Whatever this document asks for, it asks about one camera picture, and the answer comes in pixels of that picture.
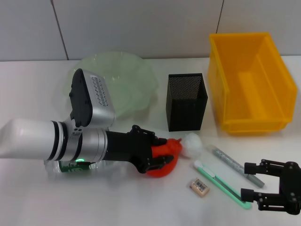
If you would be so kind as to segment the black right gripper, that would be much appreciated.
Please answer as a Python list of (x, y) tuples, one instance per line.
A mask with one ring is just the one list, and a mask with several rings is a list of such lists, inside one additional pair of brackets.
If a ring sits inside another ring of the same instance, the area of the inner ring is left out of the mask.
[(244, 173), (279, 177), (279, 194), (255, 192), (241, 188), (241, 200), (257, 202), (261, 211), (286, 211), (298, 215), (301, 211), (301, 169), (295, 162), (286, 163), (262, 159), (259, 165), (246, 162)]

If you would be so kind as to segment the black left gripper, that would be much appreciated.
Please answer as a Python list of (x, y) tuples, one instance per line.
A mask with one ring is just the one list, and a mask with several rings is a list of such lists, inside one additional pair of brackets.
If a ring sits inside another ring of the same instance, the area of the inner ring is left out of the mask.
[(152, 157), (151, 145), (165, 145), (167, 139), (159, 138), (155, 132), (133, 125), (128, 133), (107, 131), (107, 161), (125, 161), (133, 164), (138, 172), (160, 170), (173, 159), (173, 155)]

